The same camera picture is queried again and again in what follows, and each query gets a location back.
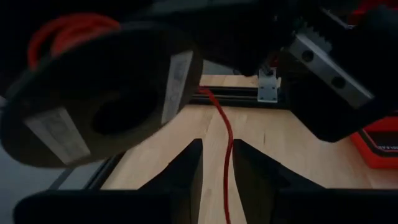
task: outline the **spool label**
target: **spool label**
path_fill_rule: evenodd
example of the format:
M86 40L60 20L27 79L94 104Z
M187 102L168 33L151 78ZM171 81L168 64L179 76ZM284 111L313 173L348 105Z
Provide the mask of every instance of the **spool label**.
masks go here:
M178 113L185 81L191 65L193 52L182 52L170 58L169 78L167 80L162 124L169 122Z
M38 114L26 119L25 124L64 164L90 155L65 108Z

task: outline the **black plastic part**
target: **black plastic part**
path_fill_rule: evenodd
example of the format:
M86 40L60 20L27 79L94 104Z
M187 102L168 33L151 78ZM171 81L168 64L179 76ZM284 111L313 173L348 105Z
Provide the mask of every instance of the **black plastic part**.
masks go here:
M374 95L369 103L354 109L315 76L289 83L290 109L317 138L335 142L398 109L393 75L398 11L380 6L352 29L311 8L304 19L332 43L330 54L336 62Z
M174 27L132 23L43 59L7 91L0 131L3 148L31 166L73 167L134 147L168 121L163 112L174 55L184 56L179 65L187 65L188 71L184 85L178 84L181 98L174 103L172 119L197 90L203 64L190 36ZM185 73L174 71L173 77ZM148 91L151 100L143 97ZM109 104L113 104L110 110L104 109ZM26 119L57 108L67 110L90 149L89 156L64 164L25 125Z
M263 103L257 100L257 88L251 87L225 87L225 86L204 86L211 90L221 106L235 106L245 108L269 108L288 110L283 93L280 94L277 103ZM195 105L212 105L206 94L196 92L189 102Z
M260 27L266 27L272 33L275 10L269 1L253 0L163 15L132 15L125 20L171 24L193 37L204 59L254 75L271 47L282 46L269 44L272 35L259 32Z
M33 33L46 22L76 12L96 12L120 21L127 14L150 6L152 0L99 2L95 0L52 0L0 2L0 95L27 68L27 46Z
M14 210L25 223L198 223L203 175L201 139L193 140L138 190L49 190Z
M234 140L236 185L253 223L396 223L398 190L325 189Z
M232 158L236 186L248 224L272 223L279 189L322 188L288 170L241 139L234 139Z

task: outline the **wooden table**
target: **wooden table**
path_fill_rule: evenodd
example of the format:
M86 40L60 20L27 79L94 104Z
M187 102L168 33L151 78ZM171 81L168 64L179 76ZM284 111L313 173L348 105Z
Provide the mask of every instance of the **wooden table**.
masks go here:
M202 85L257 86L256 77L203 76ZM334 188L398 188L398 170L366 166L351 141L318 140L289 111L224 108L234 138L240 138L294 172ZM203 187L199 223L225 223L222 176L227 143L225 125L214 106L188 105L166 127L128 151L103 189L137 189L157 175L194 138L203 139ZM229 167L232 223L245 223Z

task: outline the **red case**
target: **red case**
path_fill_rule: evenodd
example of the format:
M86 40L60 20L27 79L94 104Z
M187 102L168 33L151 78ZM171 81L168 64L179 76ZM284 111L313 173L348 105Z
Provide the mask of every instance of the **red case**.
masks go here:
M398 149L394 147L394 149L385 150L377 146L368 132L398 132L398 116L388 116L376 121L350 137L369 167L375 169L398 168Z
M356 25L363 17L366 11L377 7L380 4L385 4L387 7L391 9L398 9L398 1L397 0L363 0L361 5L357 10L355 10L348 17L348 24Z

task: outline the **metal bracket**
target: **metal bracket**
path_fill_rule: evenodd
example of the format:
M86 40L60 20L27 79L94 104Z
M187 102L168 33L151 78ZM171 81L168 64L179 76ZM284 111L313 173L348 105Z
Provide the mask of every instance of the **metal bracket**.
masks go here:
M263 103L278 103L278 87L275 68L263 67L259 70L257 101Z
M336 64L328 52L321 49L306 34L296 35L293 44L289 47L289 52L354 109L374 98L368 89Z

